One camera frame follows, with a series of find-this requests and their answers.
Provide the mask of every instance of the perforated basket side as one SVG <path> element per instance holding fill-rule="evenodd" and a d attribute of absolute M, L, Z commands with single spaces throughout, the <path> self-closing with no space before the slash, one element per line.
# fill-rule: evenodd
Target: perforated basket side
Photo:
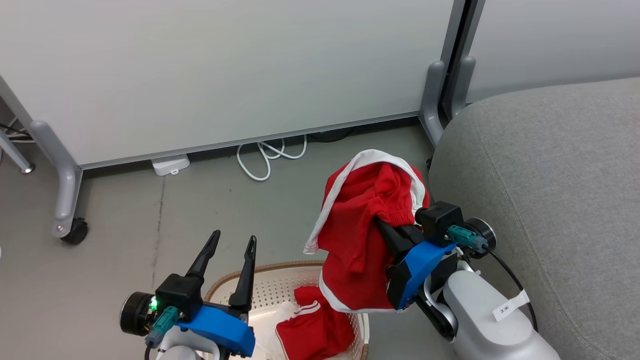
<path fill-rule="evenodd" d="M 258 266 L 253 278 L 252 309 L 258 310 L 281 304 L 296 302 L 293 291 L 300 286 L 318 286 L 322 261 L 295 261 L 274 265 Z M 205 300 L 218 304 L 228 304 L 228 299 L 236 290 L 240 272 L 221 278 L 207 292 Z M 369 321 L 366 314 L 347 314 L 356 335 L 347 353 L 352 360 L 364 360 L 369 351 Z"/>

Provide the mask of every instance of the whiteboard stand leg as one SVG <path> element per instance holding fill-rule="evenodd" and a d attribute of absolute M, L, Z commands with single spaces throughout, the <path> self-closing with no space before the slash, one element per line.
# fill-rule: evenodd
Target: whiteboard stand leg
<path fill-rule="evenodd" d="M 34 165 L 30 164 L 27 159 L 22 156 L 18 148 L 15 147 L 2 130 L 0 130 L 0 149 L 4 150 L 11 160 L 20 167 L 20 172 L 23 174 L 28 174 L 35 168 Z"/>
<path fill-rule="evenodd" d="M 462 59 L 458 65 L 458 74 L 453 84 L 451 101 L 449 103 L 449 115 L 452 119 L 467 107 L 467 92 L 469 91 L 469 85 L 471 84 L 471 77 L 474 74 L 475 67 L 476 59 L 472 56 L 467 56 Z"/>
<path fill-rule="evenodd" d="M 442 136 L 442 124 L 438 116 L 438 103 L 442 93 L 442 83 L 447 69 L 442 61 L 436 61 L 429 65 L 427 70 L 427 81 L 422 93 L 422 105 L 420 106 L 420 123 L 429 136 L 433 147 L 438 145 Z"/>
<path fill-rule="evenodd" d="M 44 121 L 34 120 L 30 128 L 30 133 L 38 143 L 38 146 L 45 152 L 58 171 L 58 181 L 60 183 L 58 185 L 58 199 L 56 200 L 52 233 L 54 237 L 62 238 L 72 231 L 83 171 L 62 145 L 51 126 Z"/>

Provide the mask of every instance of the gray sofa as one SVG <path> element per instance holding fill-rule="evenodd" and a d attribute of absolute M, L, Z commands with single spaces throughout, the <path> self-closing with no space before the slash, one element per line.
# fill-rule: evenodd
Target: gray sofa
<path fill-rule="evenodd" d="M 494 228 L 562 359 L 640 359 L 640 78 L 470 105 L 440 139 L 429 185 Z M 479 267 L 517 293 L 492 258 Z"/>

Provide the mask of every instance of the whiteboard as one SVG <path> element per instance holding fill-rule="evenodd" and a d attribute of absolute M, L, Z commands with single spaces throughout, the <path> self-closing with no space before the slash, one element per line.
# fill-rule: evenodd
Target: whiteboard
<path fill-rule="evenodd" d="M 516 90 L 640 76 L 638 0 L 486 0 L 467 102 Z"/>
<path fill-rule="evenodd" d="M 418 111 L 453 0 L 6 0 L 0 74 L 79 165 Z"/>

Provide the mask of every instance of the floor crack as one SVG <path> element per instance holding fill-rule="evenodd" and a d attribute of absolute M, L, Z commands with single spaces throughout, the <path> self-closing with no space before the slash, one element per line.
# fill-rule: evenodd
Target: floor crack
<path fill-rule="evenodd" d="M 164 185 L 166 183 L 166 177 L 162 179 L 162 192 L 160 193 L 160 211 L 158 212 L 158 227 L 156 229 L 156 247 L 154 249 L 154 260 L 151 262 L 151 268 L 153 273 L 151 275 L 151 288 L 156 287 L 156 265 L 158 264 L 158 256 L 160 255 L 160 241 L 162 235 L 160 233 L 160 225 L 162 224 L 162 208 L 164 206 Z"/>

